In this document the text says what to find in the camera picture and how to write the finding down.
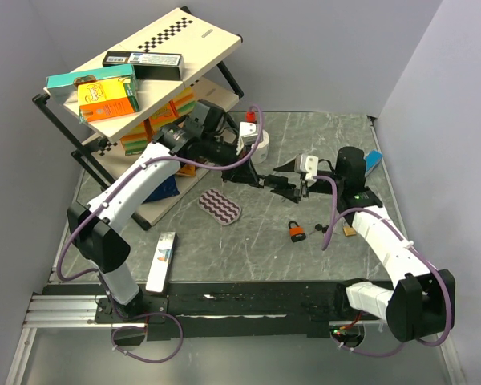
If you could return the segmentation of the black headed keys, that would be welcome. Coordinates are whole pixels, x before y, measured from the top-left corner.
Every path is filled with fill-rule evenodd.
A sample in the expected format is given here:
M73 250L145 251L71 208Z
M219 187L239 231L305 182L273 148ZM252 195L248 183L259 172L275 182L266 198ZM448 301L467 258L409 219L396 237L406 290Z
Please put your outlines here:
M317 223L313 227L313 229L310 231L309 236L312 236L314 234L319 234L319 233L322 235L326 235L329 232L329 228L330 228L329 225L322 225L320 223Z

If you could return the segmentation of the orange black padlock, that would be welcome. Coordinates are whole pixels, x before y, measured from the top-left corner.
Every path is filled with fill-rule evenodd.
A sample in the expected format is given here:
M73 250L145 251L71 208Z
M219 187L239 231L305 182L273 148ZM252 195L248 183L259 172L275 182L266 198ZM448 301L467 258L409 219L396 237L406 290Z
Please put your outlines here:
M307 238L304 229L296 221L289 221L288 228L289 237L292 243L304 241Z

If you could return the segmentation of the brass padlock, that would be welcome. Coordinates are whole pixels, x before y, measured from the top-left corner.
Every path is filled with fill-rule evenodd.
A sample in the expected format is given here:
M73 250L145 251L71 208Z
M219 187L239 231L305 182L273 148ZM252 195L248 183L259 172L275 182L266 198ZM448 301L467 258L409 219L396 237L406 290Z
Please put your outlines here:
M356 234L356 231L354 230L354 228L352 228L348 225L343 227L343 232L344 232L346 237L351 237L351 236L354 236Z

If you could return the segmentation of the black padlock with keys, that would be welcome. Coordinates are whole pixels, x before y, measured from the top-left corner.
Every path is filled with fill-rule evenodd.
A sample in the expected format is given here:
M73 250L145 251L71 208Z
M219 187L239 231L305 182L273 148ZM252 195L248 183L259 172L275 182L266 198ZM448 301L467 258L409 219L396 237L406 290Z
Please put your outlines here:
M259 175L258 179L264 188L283 189L289 186L289 180L285 176Z

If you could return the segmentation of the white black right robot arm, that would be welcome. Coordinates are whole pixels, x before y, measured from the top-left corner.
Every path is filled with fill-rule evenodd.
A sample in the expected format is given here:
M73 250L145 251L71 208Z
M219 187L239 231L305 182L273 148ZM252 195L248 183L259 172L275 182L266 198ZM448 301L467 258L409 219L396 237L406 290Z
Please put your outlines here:
M265 185L295 203L311 193L333 198L330 223L323 247L333 236L333 227L345 221L362 237L385 268L392 286L385 289L363 278L338 285L333 301L335 313L352 319L358 313L379 318L400 342L438 335L441 344L455 320L455 279L447 269L436 269L406 239L380 200L366 186L366 159L360 148L343 147L337 159L324 171L322 160L301 154L277 167L265 178Z

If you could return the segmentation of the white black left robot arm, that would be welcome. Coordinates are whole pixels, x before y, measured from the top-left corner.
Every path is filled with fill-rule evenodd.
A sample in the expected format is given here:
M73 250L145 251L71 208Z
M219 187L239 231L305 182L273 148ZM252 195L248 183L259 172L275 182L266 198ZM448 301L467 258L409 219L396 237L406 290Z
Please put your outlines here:
M247 128L239 128L234 145L216 137L223 111L206 100L192 113L165 124L137 161L111 186L87 205L74 203L67 210L71 235L63 247L74 245L91 262L124 322L134 322L144 312L143 291L127 266L129 244L121 232L128 219L147 198L184 165L205 162L204 169L229 172L248 163L263 138L262 110L252 105L246 112Z

